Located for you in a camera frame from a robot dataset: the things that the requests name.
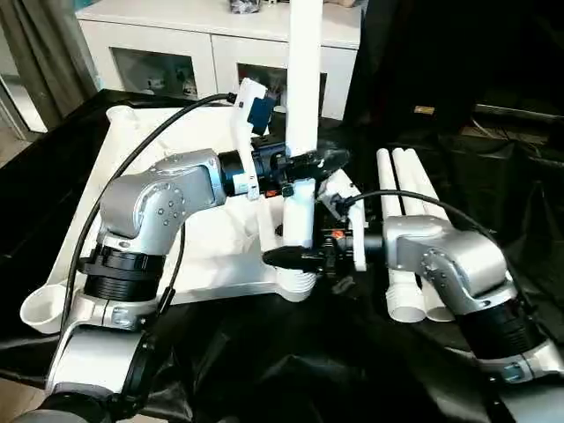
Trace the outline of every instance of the white cup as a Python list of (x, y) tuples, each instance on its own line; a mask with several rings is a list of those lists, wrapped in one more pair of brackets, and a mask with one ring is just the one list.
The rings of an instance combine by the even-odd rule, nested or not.
[(45, 285), (32, 292), (19, 309), (19, 318), (41, 333), (57, 333), (61, 329), (64, 285)]

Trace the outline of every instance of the white cabinet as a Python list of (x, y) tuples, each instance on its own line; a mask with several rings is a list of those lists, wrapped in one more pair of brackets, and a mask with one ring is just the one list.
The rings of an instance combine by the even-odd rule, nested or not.
[[(343, 117), (360, 14), (360, 7), (323, 7), (324, 117)], [(234, 15), (227, 0), (101, 0), (77, 13), (104, 88), (194, 99), (236, 91), (251, 77), (277, 94), (281, 110), (289, 16), (289, 4)]]

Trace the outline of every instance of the white pipe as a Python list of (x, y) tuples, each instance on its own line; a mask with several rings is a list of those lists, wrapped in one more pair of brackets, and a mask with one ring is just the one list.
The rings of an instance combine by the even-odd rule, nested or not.
[[(294, 157), (317, 147), (321, 27), (323, 0), (290, 2), (288, 78), (286, 100), (286, 152)], [(284, 202), (284, 245), (311, 247), (315, 204), (315, 180), (293, 184), (293, 195)], [(314, 273), (278, 270), (278, 283), (290, 301), (309, 296)]]
[[(411, 170), (412, 179), (416, 185), (415, 192), (438, 199), (438, 196), (433, 188), (433, 184), (429, 180), (427, 172), (421, 164), (415, 150), (412, 148), (406, 150), (404, 158), (406, 159), (405, 166)], [(438, 205), (423, 202), (423, 207), (425, 208), (425, 214), (449, 220), (447, 213)], [(436, 289), (434, 289), (434, 286), (425, 278), (421, 278), (421, 290), (423, 292), (423, 298), (425, 299), (425, 309), (429, 320), (434, 322), (452, 322), (454, 320), (454, 316), (444, 305), (441, 297), (437, 293)]]
[(289, 156), (317, 147), (323, 0), (290, 2), (286, 149)]
[[(376, 153), (378, 163), (378, 181), (380, 189), (396, 189), (394, 170), (391, 166), (388, 150), (382, 148)], [(399, 199), (395, 196), (382, 196), (382, 215), (401, 216)], [(409, 271), (388, 270), (390, 287), (386, 291), (386, 303), (390, 317), (397, 322), (416, 323), (425, 318), (423, 293), (417, 286), (415, 275)]]
[[(417, 192), (423, 194), (424, 196), (438, 200), (439, 197), (437, 196), (437, 193), (433, 188), (433, 184), (431, 183), (431, 180), (429, 179), (429, 176), (427, 175), (427, 172), (425, 171), (425, 168), (419, 160), (419, 156), (417, 155), (415, 150), (413, 150), (412, 148), (405, 150), (405, 155), (409, 160), (409, 166), (412, 171), (413, 178), (417, 183)], [(442, 207), (431, 203), (424, 203), (423, 206), (425, 207), (425, 211), (428, 215), (449, 221), (449, 216)]]
[[(396, 168), (397, 182), (399, 188), (404, 191), (417, 192), (417, 183), (412, 178), (412, 172), (409, 168), (409, 160), (404, 150), (396, 148), (392, 152), (394, 158), (394, 167)], [(425, 213), (423, 203), (416, 198), (402, 197), (404, 203), (405, 214), (407, 216), (417, 216)]]

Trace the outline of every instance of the yellow label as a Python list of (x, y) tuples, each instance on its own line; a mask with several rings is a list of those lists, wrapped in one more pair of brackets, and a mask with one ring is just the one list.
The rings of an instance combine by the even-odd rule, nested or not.
[(429, 106), (415, 106), (415, 109), (413, 109), (413, 113), (421, 113), (423, 115), (433, 115), (434, 108), (431, 108)]

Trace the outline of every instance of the curtain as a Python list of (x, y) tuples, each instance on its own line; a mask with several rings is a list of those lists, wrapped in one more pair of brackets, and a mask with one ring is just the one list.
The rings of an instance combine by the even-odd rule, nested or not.
[(22, 83), (49, 129), (96, 93), (73, 0), (0, 0), (0, 25)]

